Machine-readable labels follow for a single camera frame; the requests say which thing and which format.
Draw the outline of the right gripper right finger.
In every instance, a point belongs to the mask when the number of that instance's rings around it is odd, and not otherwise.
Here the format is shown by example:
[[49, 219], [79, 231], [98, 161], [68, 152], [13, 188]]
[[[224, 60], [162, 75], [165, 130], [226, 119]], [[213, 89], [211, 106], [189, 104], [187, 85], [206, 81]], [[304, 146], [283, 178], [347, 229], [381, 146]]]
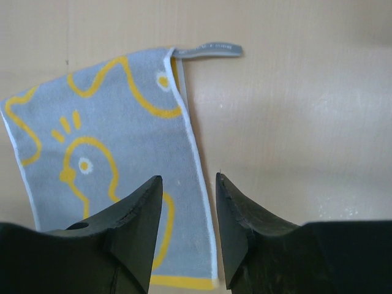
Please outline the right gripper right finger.
[[252, 290], [264, 237], [283, 236], [299, 226], [245, 196], [223, 173], [216, 174], [216, 210], [226, 288]]

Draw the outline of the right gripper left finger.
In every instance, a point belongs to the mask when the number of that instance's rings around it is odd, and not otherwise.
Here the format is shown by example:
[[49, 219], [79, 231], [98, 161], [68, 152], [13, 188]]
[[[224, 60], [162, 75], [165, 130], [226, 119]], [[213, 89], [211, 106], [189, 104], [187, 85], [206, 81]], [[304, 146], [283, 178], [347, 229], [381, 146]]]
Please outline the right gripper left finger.
[[52, 232], [60, 293], [147, 293], [162, 211], [161, 176], [101, 212]]

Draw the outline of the yellow white towel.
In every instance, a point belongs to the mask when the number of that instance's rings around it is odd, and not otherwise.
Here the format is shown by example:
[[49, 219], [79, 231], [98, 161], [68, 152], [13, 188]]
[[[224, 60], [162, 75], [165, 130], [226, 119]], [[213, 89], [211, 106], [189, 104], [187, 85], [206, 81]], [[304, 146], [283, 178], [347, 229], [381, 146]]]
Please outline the yellow white towel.
[[152, 284], [215, 289], [217, 246], [183, 59], [241, 54], [239, 45], [222, 42], [142, 50], [3, 100], [36, 228], [86, 219], [161, 175]]

